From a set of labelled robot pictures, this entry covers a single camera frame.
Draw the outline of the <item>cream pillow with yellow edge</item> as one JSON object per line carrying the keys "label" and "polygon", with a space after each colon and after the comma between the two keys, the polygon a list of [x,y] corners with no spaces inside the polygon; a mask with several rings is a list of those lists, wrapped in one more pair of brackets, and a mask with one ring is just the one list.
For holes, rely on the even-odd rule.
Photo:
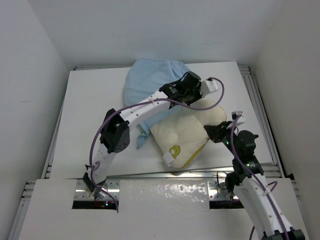
{"label": "cream pillow with yellow edge", "polygon": [[204,126],[221,124],[227,120],[227,114],[218,105],[208,110],[193,110],[183,106],[176,106],[175,109],[150,131],[163,153],[165,164],[184,168],[195,160],[209,141]]}

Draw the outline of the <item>light blue pillowcase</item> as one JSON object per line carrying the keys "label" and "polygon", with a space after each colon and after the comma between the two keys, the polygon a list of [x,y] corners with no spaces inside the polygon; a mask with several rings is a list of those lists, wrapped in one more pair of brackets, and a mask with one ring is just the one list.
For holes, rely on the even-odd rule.
{"label": "light blue pillowcase", "polygon": [[[163,85],[179,80],[189,71],[190,69],[181,61],[156,61],[144,58],[136,60],[125,78],[124,105],[131,106],[143,101]],[[175,106],[143,121],[140,124],[142,132],[137,137],[136,148],[139,149],[146,143],[153,126],[181,108],[181,106]]]}

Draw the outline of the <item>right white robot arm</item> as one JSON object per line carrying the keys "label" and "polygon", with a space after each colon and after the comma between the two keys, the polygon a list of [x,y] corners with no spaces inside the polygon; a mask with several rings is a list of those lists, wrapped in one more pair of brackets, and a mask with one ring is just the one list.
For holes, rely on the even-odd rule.
{"label": "right white robot arm", "polygon": [[227,191],[238,197],[260,240],[304,240],[303,231],[293,227],[272,195],[255,156],[258,135],[248,130],[235,133],[235,127],[232,121],[204,126],[209,139],[224,144],[234,156],[233,172],[225,178]]}

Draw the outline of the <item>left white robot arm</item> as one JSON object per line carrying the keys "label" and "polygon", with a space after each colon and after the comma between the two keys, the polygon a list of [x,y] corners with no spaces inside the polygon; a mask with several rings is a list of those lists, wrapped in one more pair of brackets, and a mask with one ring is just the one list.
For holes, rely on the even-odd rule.
{"label": "left white robot arm", "polygon": [[163,85],[139,103],[119,110],[110,109],[94,137],[95,141],[99,141],[97,153],[90,150],[89,166],[83,176],[90,194],[98,197],[102,193],[107,171],[116,154],[129,146],[130,132],[133,128],[176,105],[190,106],[207,93],[206,82],[189,71],[179,80]]}

